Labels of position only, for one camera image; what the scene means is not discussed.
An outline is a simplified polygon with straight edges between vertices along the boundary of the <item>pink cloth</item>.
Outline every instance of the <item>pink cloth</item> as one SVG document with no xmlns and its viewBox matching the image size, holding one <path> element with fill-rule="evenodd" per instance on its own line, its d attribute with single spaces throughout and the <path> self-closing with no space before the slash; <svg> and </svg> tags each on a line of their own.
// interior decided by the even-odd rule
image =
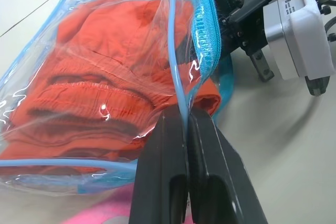
<svg viewBox="0 0 336 224">
<path fill-rule="evenodd" d="M 128 224 L 132 194 L 133 185 L 118 188 L 107 200 L 82 211 L 62 224 Z M 185 224 L 193 224 L 191 216 L 186 218 Z"/>
</svg>

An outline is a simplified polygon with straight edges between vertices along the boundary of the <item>white table surface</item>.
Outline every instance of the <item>white table surface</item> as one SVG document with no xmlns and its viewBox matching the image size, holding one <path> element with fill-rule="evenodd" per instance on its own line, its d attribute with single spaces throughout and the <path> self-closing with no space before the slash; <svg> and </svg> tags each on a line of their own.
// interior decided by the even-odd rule
<svg viewBox="0 0 336 224">
<path fill-rule="evenodd" d="M 23 3 L 26 0 L 13 1 L 0 0 L 1 10 L 10 7 L 5 14 L 1 11 L 0 33 L 8 27 L 4 21 L 9 17 L 15 24 L 45 0 L 29 5 Z M 0 37 L 0 73 L 57 2 L 49 0 Z M 22 15 L 13 14 L 16 5 L 21 6 Z M 267 84 L 259 82 L 242 51 L 232 54 L 236 89 L 222 113 L 220 129 L 243 157 L 270 224 L 336 223 L 336 78 L 331 78 L 324 96 L 313 98 L 304 80 L 281 80 L 269 50 L 264 51 L 276 74 Z M 61 223 L 107 196 L 48 197 L 8 191 L 0 195 L 1 224 Z"/>
</svg>

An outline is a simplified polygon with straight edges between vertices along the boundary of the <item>orange fabric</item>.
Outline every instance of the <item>orange fabric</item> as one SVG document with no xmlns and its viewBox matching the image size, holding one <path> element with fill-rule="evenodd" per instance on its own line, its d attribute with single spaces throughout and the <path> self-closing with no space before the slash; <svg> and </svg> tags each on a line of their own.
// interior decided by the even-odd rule
<svg viewBox="0 0 336 224">
<path fill-rule="evenodd" d="M 187 36 L 193 13 L 189 2 L 177 4 L 176 47 Z M 55 49 L 10 116 L 4 135 L 8 147 L 0 159 L 136 159 L 160 112 L 177 104 L 166 44 L 168 10 L 162 0 L 98 0 L 73 11 L 59 25 Z M 199 74 L 190 63 L 179 68 L 190 90 Z M 210 114 L 220 102 L 211 80 L 195 99 Z M 97 169 L 3 170 L 77 174 Z"/>
</svg>

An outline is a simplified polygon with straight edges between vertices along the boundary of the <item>clear plastic bag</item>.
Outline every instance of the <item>clear plastic bag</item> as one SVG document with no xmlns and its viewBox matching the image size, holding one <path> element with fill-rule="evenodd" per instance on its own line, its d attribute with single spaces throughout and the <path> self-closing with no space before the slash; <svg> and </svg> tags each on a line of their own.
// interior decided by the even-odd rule
<svg viewBox="0 0 336 224">
<path fill-rule="evenodd" d="M 192 105 L 218 112 L 220 48 L 214 0 L 60 0 L 0 80 L 1 181 L 63 194 L 133 182 L 164 108 L 185 125 Z"/>
</svg>

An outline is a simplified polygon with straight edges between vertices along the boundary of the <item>orange clothing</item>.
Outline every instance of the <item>orange clothing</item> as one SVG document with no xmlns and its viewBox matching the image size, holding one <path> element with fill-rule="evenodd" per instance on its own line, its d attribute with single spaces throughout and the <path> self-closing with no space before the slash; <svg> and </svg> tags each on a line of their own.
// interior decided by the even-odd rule
<svg viewBox="0 0 336 224">
<path fill-rule="evenodd" d="M 59 24 L 53 52 L 10 116 L 0 159 L 136 159 L 160 112 L 177 104 L 167 49 L 168 10 L 162 0 L 97 0 Z M 193 9 L 177 2 L 175 45 L 187 36 Z M 199 73 L 179 65 L 191 90 Z M 221 97 L 211 80 L 195 105 L 213 114 Z M 78 174 L 92 168 L 17 167 L 0 173 Z"/>
</svg>

